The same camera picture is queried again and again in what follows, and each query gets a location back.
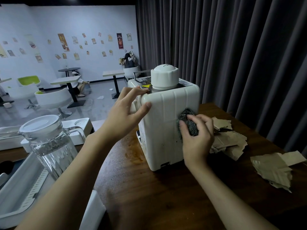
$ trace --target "black shorts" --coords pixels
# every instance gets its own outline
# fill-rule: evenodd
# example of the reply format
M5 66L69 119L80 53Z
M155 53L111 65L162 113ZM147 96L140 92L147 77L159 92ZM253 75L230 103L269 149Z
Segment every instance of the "black shorts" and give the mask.
M76 86L75 88L73 88L75 95L78 95L80 93L80 90L78 89L78 86Z

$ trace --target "white coffee machine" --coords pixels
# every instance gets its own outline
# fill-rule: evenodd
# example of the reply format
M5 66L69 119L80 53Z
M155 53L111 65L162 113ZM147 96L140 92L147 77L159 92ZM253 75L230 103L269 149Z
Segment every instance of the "white coffee machine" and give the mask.
M131 112L137 111L146 102L152 103L150 111L138 125L137 135L149 168L156 171L183 160L177 117L185 108L198 112L199 87L180 79L178 68L172 65L163 64L136 73L145 72L151 72L151 76L134 76L128 81L128 86L149 88L148 93L137 96Z

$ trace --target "forearm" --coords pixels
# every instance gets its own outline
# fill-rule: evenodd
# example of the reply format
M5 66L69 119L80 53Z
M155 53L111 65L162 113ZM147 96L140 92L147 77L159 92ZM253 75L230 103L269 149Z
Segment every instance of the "forearm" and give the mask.
M113 146L97 137L87 138L73 162L17 229L79 229L98 172Z
M277 229L232 192L208 166L195 166L191 172L227 230Z

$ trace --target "woman sitting in chair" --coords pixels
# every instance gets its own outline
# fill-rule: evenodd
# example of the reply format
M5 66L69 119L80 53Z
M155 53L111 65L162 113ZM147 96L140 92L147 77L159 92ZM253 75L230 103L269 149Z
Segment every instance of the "woman sitting in chair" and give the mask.
M80 74L77 73L77 72L72 72L72 75L73 76L79 76ZM82 91L84 89L85 84L89 84L89 82L83 81L82 79L79 79L77 82L71 83L71 86L73 87L74 92L78 97L85 97L85 95L82 94Z

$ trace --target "table leg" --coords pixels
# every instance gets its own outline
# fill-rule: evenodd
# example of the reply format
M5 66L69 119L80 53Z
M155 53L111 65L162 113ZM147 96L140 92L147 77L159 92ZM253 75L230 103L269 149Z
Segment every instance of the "table leg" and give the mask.
M113 76L113 80L114 80L114 84L115 84L116 93L113 93L113 94L112 94L112 99L115 99L115 98L118 98L118 97L119 97L120 92L119 92L119 90L118 90L116 76Z
M75 91L74 89L72 88L71 86L71 83L67 83L67 87L68 87L68 90L72 96L72 99L74 100L74 102L72 104L70 104L67 108L72 108L72 107L77 107L77 106L83 106L84 103L85 103L85 100L80 100L78 101L77 100L77 97L76 97L76 94L75 94Z
M3 101L2 97L0 96L0 106L3 106L3 104L7 102L12 103L14 101Z

